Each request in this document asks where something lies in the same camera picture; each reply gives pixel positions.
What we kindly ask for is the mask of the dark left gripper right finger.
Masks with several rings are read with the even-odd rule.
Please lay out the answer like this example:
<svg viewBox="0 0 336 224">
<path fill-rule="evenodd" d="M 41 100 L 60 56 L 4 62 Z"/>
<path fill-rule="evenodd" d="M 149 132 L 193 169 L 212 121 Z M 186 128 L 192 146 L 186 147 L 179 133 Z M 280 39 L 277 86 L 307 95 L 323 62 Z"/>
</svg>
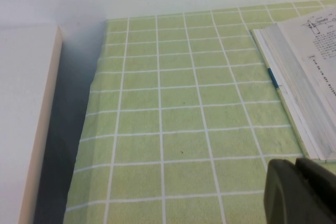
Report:
<svg viewBox="0 0 336 224">
<path fill-rule="evenodd" d="M 319 209 L 335 223 L 335 174 L 307 158 L 297 158 L 295 168 L 312 191 Z"/>
</svg>

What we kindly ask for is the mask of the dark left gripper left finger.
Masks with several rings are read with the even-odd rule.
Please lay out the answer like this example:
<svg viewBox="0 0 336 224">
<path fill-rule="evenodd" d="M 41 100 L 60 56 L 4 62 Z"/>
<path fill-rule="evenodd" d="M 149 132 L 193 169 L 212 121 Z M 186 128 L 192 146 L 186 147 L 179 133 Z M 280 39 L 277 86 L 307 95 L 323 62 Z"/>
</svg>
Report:
<svg viewBox="0 0 336 224">
<path fill-rule="evenodd" d="M 285 159 L 268 163 L 264 209 L 267 223 L 331 223 L 295 163 Z"/>
</svg>

